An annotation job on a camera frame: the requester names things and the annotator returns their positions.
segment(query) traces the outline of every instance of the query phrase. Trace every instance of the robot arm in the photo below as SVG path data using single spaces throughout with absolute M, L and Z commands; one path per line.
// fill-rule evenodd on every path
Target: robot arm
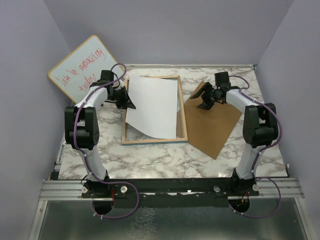
M 91 169 L 92 173 L 95 173 L 95 175 L 101 180 L 107 181 L 109 178 L 108 172 L 102 164 L 97 148 L 100 136 L 96 109 L 98 109 L 106 100 L 108 100 L 108 102 L 112 101 L 112 103 L 115 103 L 118 109 L 136 109 L 135 105 L 129 98 L 126 88 L 122 85 L 122 82 L 119 81 L 119 85 L 117 87 L 109 85 L 98 89 L 100 86 L 112 82 L 113 80 L 114 73 L 112 71 L 102 70 L 100 80 L 94 82 L 90 86 L 89 92 L 84 99 L 75 106 L 68 106 L 64 111 L 65 141 L 67 144 L 71 144 L 72 148 L 75 149 L 75 117 L 80 106 L 84 104 L 79 115 L 78 123 L 76 123 L 76 142 L 78 147 L 85 152 L 87 163 L 85 162 L 84 154 L 79 150 L 77 150 L 77 152 L 86 166 L 88 174 L 87 179 L 92 182 L 96 182 L 98 180 L 91 175 L 88 168 Z M 92 96 L 86 102 L 85 99 L 88 98 L 88 95 Z
M 204 110 L 210 110 L 215 103 L 231 104 L 244 114 L 243 138 L 246 142 L 239 165 L 233 173 L 239 180 L 252 180 L 261 159 L 262 152 L 253 168 L 255 157 L 259 150 L 271 145 L 278 137 L 278 124 L 275 117 L 263 106 L 258 105 L 244 97 L 238 86 L 231 86 L 228 72 L 219 72 L 214 75 L 215 86 L 206 82 L 203 87 L 191 99 L 201 96 L 202 103 L 197 106 Z M 272 103 L 266 103 L 274 113 L 276 107 Z

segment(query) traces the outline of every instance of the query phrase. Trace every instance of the purple wall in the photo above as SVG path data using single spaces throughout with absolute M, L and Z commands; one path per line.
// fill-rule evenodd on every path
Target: purple wall
M 69 49 L 41 0 L 1 1 L 0 22 L 0 233 L 24 240 L 70 103 L 47 74 Z
M 320 1 L 295 0 L 257 66 L 265 101 L 284 127 L 280 149 L 299 177 L 320 237 Z
M 44 0 L 70 49 L 126 64 L 257 64 L 293 0 Z

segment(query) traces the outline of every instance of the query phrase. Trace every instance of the whiteboard wooden frame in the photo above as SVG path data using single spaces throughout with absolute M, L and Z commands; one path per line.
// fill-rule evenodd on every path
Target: whiteboard wooden frame
M 127 134 L 127 123 L 126 116 L 127 110 L 124 110 L 123 113 L 123 124 L 122 124 L 122 145 L 139 145 L 139 144 L 168 144 L 168 143 L 187 143 L 188 134 L 187 134 L 187 125 L 184 109 L 184 100 L 182 95 L 181 80 L 180 76 L 149 76 L 148 78 L 157 78 L 157 79 L 177 79 L 178 81 L 178 100 L 180 103 L 180 114 L 181 114 L 181 126 L 183 132 L 183 138 L 171 138 L 171 139 L 145 139 L 145 140 L 126 140 Z M 124 85 L 128 88 L 128 79 L 125 80 Z
M 64 92 L 75 104 L 77 103 L 77 101 L 74 100 L 73 97 L 71 97 L 61 86 L 59 86 L 59 85 L 55 82 L 55 80 L 51 78 L 50 74 L 51 74 L 51 72 L 52 72 L 53 70 L 55 70 L 55 69 L 56 69 L 59 65 L 61 65 L 67 58 L 69 58 L 73 53 L 75 53 L 79 48 L 81 48 L 85 43 L 87 43 L 87 42 L 88 42 L 90 39 L 92 39 L 92 38 L 97 38 L 97 39 L 101 42 L 102 46 L 104 46 L 104 48 L 106 49 L 106 51 L 109 53 L 109 55 L 113 58 L 113 60 L 114 60 L 116 63 L 118 63 L 118 61 L 117 61 L 117 60 L 115 59 L 115 57 L 111 54 L 111 52 L 109 51 L 109 49 L 104 45 L 104 43 L 101 41 L 101 39 L 100 39 L 97 35 L 92 35 L 92 36 L 90 36 L 87 40 L 85 40 L 83 43 L 81 43 L 81 45 L 78 46 L 75 50 L 73 50 L 71 53 L 69 53 L 68 56 L 66 56 L 63 60 L 61 60 L 56 66 L 54 66 L 54 68 L 52 68 L 52 69 L 48 72 L 48 77 L 49 77 L 49 79 L 50 79 L 59 89 L 61 89 L 61 91 Z

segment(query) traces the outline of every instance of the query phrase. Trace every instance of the marble countertop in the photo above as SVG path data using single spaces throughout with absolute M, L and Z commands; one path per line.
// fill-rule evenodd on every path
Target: marble countertop
M 208 68 L 134 68 L 127 75 L 176 76 L 182 84 L 184 102 L 201 81 L 214 85 L 214 74 L 228 71 L 247 79 L 250 89 L 247 93 L 263 101 L 255 73 L 250 67 L 208 67 Z M 233 86 L 244 87 L 241 79 L 231 78 Z M 102 163 L 110 178 L 215 178 L 230 177 L 239 164 L 245 147 L 242 136 L 242 115 L 217 159 L 213 159 L 188 143 L 151 145 L 121 144 L 123 111 L 115 105 L 105 103 L 97 112 L 100 130 L 98 150 Z M 70 145 L 62 145 L 62 161 L 58 179 L 81 179 L 87 173 L 80 156 Z M 257 168 L 259 177 L 286 177 L 287 172 L 279 147 L 264 152 Z

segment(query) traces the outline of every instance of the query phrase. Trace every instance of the white paper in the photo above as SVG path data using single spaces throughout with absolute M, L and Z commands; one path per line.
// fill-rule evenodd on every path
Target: white paper
M 152 138 L 176 138 L 177 80 L 132 75 L 128 94 L 136 106 L 126 111 L 128 124 Z

